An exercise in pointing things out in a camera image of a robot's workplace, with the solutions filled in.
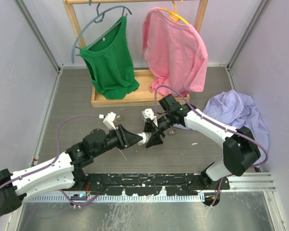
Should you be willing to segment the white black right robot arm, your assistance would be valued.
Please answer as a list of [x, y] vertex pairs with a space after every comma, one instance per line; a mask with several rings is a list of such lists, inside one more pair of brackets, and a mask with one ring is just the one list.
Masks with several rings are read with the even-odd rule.
[[249, 128], [225, 125], [187, 103], [181, 105], [171, 94], [159, 100], [159, 104], [165, 112], [160, 118], [152, 109], [142, 111], [145, 127], [139, 133], [142, 140], [138, 144], [146, 148], [162, 144], [164, 132], [174, 125], [182, 125], [207, 136], [222, 147], [223, 158], [201, 172], [204, 188], [215, 188], [221, 178], [229, 175], [242, 176], [260, 158], [261, 153]]

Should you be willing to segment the white capped pill bottle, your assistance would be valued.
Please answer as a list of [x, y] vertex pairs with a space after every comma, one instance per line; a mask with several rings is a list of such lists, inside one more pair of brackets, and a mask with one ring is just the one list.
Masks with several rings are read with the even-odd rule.
[[151, 132], [141, 132], [137, 134], [138, 136], [140, 136], [142, 138], [141, 141], [138, 142], [138, 145], [144, 145], [147, 144], [152, 136]]

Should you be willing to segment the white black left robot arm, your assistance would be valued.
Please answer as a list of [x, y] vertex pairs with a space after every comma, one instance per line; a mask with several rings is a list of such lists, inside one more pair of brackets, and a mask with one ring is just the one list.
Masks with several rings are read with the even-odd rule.
[[83, 167], [113, 148], [129, 148], [143, 140], [143, 135], [133, 134], [122, 125], [108, 134], [97, 128], [49, 161], [13, 173], [8, 169], [1, 170], [0, 216], [17, 210], [23, 203], [43, 193], [70, 188], [83, 190], [87, 185]]

